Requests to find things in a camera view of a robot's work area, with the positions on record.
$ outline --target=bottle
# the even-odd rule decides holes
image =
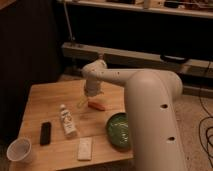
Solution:
[[[76,135],[76,127],[71,112],[66,108],[64,104],[60,106],[60,120],[64,128],[65,136],[67,138]]]

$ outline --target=black cable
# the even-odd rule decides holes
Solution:
[[[209,61],[209,64],[208,66],[206,67],[204,73],[203,73],[203,80],[200,84],[200,88],[199,88],[199,101],[200,101],[200,104],[201,104],[201,107],[203,108],[203,110],[209,115],[208,117],[205,117],[203,118],[200,122],[199,122],[199,130],[198,130],[198,136],[199,136],[199,140],[200,140],[200,144],[203,148],[203,150],[206,152],[206,154],[208,155],[208,159],[209,159],[209,162],[210,162],[210,165],[211,167],[213,168],[213,155],[210,154],[210,147],[213,149],[213,141],[211,141],[211,139],[213,139],[213,134],[210,134],[209,135],[209,131],[213,129],[213,126],[210,126],[210,127],[207,127],[207,128],[204,128],[205,129],[205,140],[206,140],[206,144],[204,145],[203,143],[203,139],[202,139],[202,132],[201,132],[201,128],[202,128],[202,125],[209,121],[209,120],[213,120],[213,115],[208,111],[208,109],[206,108],[206,106],[204,105],[203,101],[202,101],[202,97],[201,97],[201,93],[202,93],[202,88],[203,88],[203,83],[204,83],[204,80],[205,80],[205,77],[206,77],[206,74],[208,73],[209,71],[209,68],[210,68],[210,65],[211,65],[211,62]]]
[[[202,101],[202,96],[201,96],[201,93],[202,93],[202,88],[203,88],[203,84],[204,84],[204,80],[205,80],[205,77],[206,77],[206,74],[208,73],[209,71],[209,67],[211,65],[211,62],[209,61],[209,64],[208,66],[206,67],[204,73],[203,73],[203,80],[201,81],[201,84],[200,84],[200,88],[199,88],[199,93],[198,93],[198,97],[199,97],[199,101],[200,101],[200,104],[203,108],[203,110],[209,115],[209,116],[212,116],[212,114],[208,111],[208,109],[205,107],[203,101]]]

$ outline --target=wooden table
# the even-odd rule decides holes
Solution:
[[[10,171],[50,171],[131,159],[132,151],[121,152],[107,140],[105,124],[115,113],[124,111],[123,88],[102,83],[104,94],[93,97],[106,111],[97,111],[85,105],[77,107],[83,96],[84,80],[33,85],[21,124],[19,137],[31,139],[37,158],[30,164],[11,163]],[[67,139],[59,120],[59,107],[65,104],[72,112],[77,136]],[[52,123],[51,144],[40,146],[42,122]],[[93,137],[91,161],[78,161],[80,137]]]

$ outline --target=cup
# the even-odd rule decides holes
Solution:
[[[36,155],[28,138],[18,138],[7,148],[7,158],[13,162],[30,163]]]

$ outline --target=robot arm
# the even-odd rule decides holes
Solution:
[[[103,60],[86,65],[87,96],[100,93],[100,81],[124,87],[131,144],[137,171],[187,171],[172,100],[182,92],[173,72],[107,69]]]

